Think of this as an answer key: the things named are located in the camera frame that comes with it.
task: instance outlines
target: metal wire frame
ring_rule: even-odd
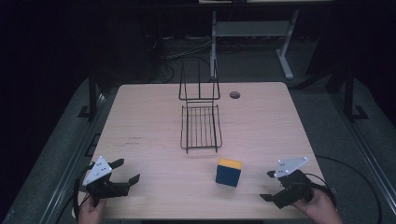
[[[196,92],[198,96],[189,96],[183,62],[181,66],[178,99],[185,101],[186,104],[182,106],[181,112],[180,146],[186,149],[187,153],[191,148],[214,148],[218,152],[218,148],[222,145],[219,106],[215,105],[215,100],[220,98],[219,80],[217,76],[211,79],[213,81],[212,95],[203,97],[198,61],[198,92]]]

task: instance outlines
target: white metal frame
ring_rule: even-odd
[[[212,19],[212,50],[210,52],[210,75],[217,78],[215,72],[216,41],[218,36],[285,36],[285,42],[280,49],[276,50],[277,58],[282,66],[283,73],[287,79],[293,79],[286,60],[294,25],[299,10],[294,10],[289,21],[217,21],[216,11],[213,11]]]

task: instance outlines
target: black cable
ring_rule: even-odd
[[[325,157],[325,156],[319,156],[319,155],[315,155],[317,158],[321,158],[321,159],[324,159],[324,160],[329,160],[329,161],[334,161],[334,162],[337,162],[337,163],[339,163],[339,164],[342,164],[342,165],[345,165],[347,168],[349,168],[349,169],[351,169],[352,171],[354,171],[356,174],[358,174],[366,183],[367,183],[367,185],[370,187],[370,190],[372,191],[372,193],[374,194],[374,196],[375,196],[375,201],[376,201],[376,206],[377,206],[377,209],[378,209],[378,218],[377,218],[377,224],[380,224],[380,223],[382,223],[382,208],[381,208],[381,202],[379,201],[379,197],[378,197],[378,195],[376,194],[376,192],[375,192],[375,188],[374,188],[374,186],[372,185],[372,183],[370,183],[370,181],[369,181],[369,179],[367,179],[367,177],[366,176],[364,176],[360,171],[358,171],[356,168],[354,168],[353,166],[351,166],[351,165],[349,165],[349,164],[347,164],[347,163],[345,163],[345,162],[343,162],[343,161],[338,161],[338,160],[336,160],[336,159],[333,159],[333,158],[329,158],[329,157]]]
[[[330,197],[330,200],[332,200],[332,204],[334,205],[334,208],[337,209],[337,201],[335,200],[335,196],[332,193],[332,190],[330,188],[324,187],[324,186],[321,186],[321,185],[315,184],[315,183],[291,182],[291,184],[293,186],[302,185],[302,186],[308,186],[309,188],[312,188],[312,189],[320,189],[321,191],[325,192]]]
[[[146,51],[151,52],[152,50],[155,49],[155,47],[157,47],[157,38],[155,38],[154,35],[145,35],[145,37],[150,37],[153,41],[152,43],[152,47],[150,47],[149,49],[146,49]]]
[[[79,213],[79,204],[78,204],[78,190],[81,182],[82,176],[89,170],[92,169],[92,167],[95,165],[93,162],[91,165],[85,167],[81,173],[79,173],[78,177],[75,180],[75,184],[73,187],[73,211],[75,213],[76,221],[78,221],[78,213]]]
[[[189,55],[189,56],[184,56],[184,57],[182,57],[182,59],[188,59],[188,58],[192,58],[192,59],[198,59],[198,60],[200,60],[200,61],[203,61],[204,63],[206,63],[207,64],[207,66],[209,66],[210,67],[210,63],[207,61],[207,60],[205,60],[205,59],[203,59],[203,58],[201,58],[201,57],[198,57],[198,56],[192,56],[192,55]]]
[[[196,47],[196,48],[193,48],[193,49],[189,49],[189,50],[184,51],[184,52],[180,52],[180,53],[177,53],[177,54],[174,54],[174,55],[170,55],[170,56],[162,56],[162,59],[163,60],[172,60],[172,59],[182,58],[183,56],[191,55],[193,53],[198,53],[198,52],[200,52],[200,51],[202,51],[204,49],[210,48],[210,46],[211,46],[210,43],[211,43],[211,40],[209,40],[208,42],[206,42],[205,44],[203,44],[203,45],[201,45],[199,47]]]
[[[235,41],[225,39],[218,43],[216,49],[219,54],[235,54],[248,50],[248,43],[245,41],[244,44],[245,48]]]
[[[201,43],[205,43],[208,39],[210,40],[210,37],[208,37],[208,36],[203,36],[203,37],[196,37],[196,38],[184,37],[183,40],[185,40],[185,41],[190,41],[190,42],[192,42],[192,43],[201,44]]]
[[[81,204],[78,206],[78,208],[81,208],[81,206],[91,197],[91,195],[88,195],[84,200],[82,200]]]
[[[326,187],[327,187],[328,189],[330,189],[330,186],[326,183],[326,181],[324,181],[324,179],[320,178],[319,176],[313,175],[313,174],[305,174],[305,175],[312,175],[312,176],[316,177],[316,178],[319,179],[321,182],[323,182],[323,184],[326,185]]]
[[[165,67],[165,72],[161,70],[161,65]],[[156,71],[157,71],[157,75],[161,77],[162,83],[174,82],[173,78],[175,76],[175,69],[168,63],[160,63],[159,66],[156,66]],[[170,77],[166,78],[165,73],[169,73],[169,72],[170,72]]]

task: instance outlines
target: yellow cube face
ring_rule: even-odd
[[[237,170],[242,170],[242,162],[241,161],[233,161],[233,160],[220,158],[219,165],[234,168]]]

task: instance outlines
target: human hand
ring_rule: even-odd
[[[107,199],[100,199],[94,207],[94,199],[89,194],[85,196],[86,201],[79,208],[78,224],[99,224],[105,210]]]
[[[317,224],[342,224],[329,195],[320,189],[312,189],[314,197],[307,203],[297,201],[291,205],[303,212]]]

